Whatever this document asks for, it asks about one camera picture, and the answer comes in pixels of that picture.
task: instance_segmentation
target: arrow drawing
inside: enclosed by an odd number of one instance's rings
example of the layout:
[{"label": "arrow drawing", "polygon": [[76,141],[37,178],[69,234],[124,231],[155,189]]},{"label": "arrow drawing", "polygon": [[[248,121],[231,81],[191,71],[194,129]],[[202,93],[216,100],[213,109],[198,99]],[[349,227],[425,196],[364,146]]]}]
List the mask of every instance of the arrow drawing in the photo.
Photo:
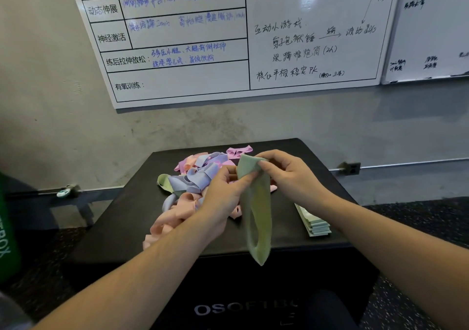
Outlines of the arrow drawing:
[{"label": "arrow drawing", "polygon": [[362,24],[365,22],[366,14],[368,13],[368,9],[370,8],[370,4],[372,3],[372,0],[368,3],[368,8],[366,8],[365,16],[363,17]]},{"label": "arrow drawing", "polygon": [[341,36],[342,34],[341,33],[338,33],[338,34],[335,34],[335,35],[328,35],[326,37],[339,37]]}]

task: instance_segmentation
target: speckled floor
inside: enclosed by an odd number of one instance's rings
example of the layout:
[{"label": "speckled floor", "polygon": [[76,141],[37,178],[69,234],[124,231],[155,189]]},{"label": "speckled floor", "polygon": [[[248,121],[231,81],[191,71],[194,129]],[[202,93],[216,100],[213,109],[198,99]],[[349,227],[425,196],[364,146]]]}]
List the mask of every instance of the speckled floor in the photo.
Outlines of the speckled floor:
[{"label": "speckled floor", "polygon": [[[369,209],[462,247],[469,248],[469,197],[369,206]],[[61,261],[85,234],[85,228],[23,232],[23,271],[0,286],[38,321],[73,296],[60,271]],[[439,329],[383,275],[370,297],[361,329]]]}]

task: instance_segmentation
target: hand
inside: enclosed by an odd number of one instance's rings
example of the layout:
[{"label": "hand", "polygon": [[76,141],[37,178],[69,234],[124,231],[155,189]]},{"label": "hand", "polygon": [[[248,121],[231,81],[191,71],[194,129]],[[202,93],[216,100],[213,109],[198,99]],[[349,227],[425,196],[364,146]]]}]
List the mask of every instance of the hand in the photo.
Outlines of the hand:
[{"label": "hand", "polygon": [[326,202],[336,197],[299,157],[280,150],[265,151],[256,157],[269,160],[259,161],[258,164],[272,177],[282,193],[310,212],[323,209]]},{"label": "hand", "polygon": [[249,187],[257,175],[257,172],[252,172],[238,180],[236,166],[222,166],[212,179],[202,207],[198,211],[198,213],[206,213],[214,217],[216,226],[211,239],[220,236],[225,230],[226,219],[238,205],[241,193]]}]

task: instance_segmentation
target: gray wall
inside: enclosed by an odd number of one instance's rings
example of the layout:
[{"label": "gray wall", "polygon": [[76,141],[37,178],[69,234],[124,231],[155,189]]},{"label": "gray wall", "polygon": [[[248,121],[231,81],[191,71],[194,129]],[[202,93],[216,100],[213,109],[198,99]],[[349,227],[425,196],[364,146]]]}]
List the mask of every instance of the gray wall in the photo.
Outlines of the gray wall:
[{"label": "gray wall", "polygon": [[120,185],[153,151],[290,137],[329,168],[469,156],[467,80],[116,112],[74,0],[0,0],[0,21],[10,190]]}]

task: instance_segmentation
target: whiteboard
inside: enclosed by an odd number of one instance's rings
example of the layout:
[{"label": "whiteboard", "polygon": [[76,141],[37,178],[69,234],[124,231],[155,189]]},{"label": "whiteboard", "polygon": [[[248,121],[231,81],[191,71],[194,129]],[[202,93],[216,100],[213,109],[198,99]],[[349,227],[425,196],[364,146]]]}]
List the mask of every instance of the whiteboard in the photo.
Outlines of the whiteboard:
[{"label": "whiteboard", "polygon": [[469,0],[399,0],[383,83],[469,74]]},{"label": "whiteboard", "polygon": [[76,0],[114,108],[379,84],[397,0]]}]

